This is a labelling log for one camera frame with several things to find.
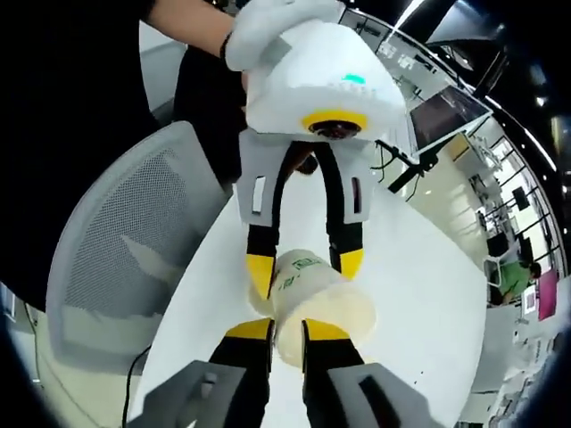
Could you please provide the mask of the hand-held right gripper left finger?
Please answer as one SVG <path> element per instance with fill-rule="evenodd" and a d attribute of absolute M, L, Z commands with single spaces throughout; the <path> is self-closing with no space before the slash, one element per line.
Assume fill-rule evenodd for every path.
<path fill-rule="evenodd" d="M 135 427 L 260 427 L 269 401 L 275 321 L 228 330 L 207 361 L 194 360 L 144 399 Z"/>

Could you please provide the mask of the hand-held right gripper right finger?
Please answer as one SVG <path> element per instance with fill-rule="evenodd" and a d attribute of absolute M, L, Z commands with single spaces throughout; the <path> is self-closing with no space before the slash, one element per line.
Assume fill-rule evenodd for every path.
<path fill-rule="evenodd" d="M 426 397 L 378 363 L 366 363 L 336 325 L 302 321 L 302 398 L 312 427 L 439 427 Z"/>

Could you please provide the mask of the person's left hand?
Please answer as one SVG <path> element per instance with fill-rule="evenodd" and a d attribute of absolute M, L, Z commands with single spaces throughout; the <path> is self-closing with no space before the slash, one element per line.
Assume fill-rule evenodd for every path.
<path fill-rule="evenodd" d="M 318 165 L 319 165 L 319 163 L 318 163 L 317 158 L 313 155 L 312 152 L 310 152 L 299 163 L 299 165 L 295 168 L 295 170 L 297 172 L 299 172 L 300 174 L 303 174 L 304 176 L 310 176 L 317 170 Z"/>

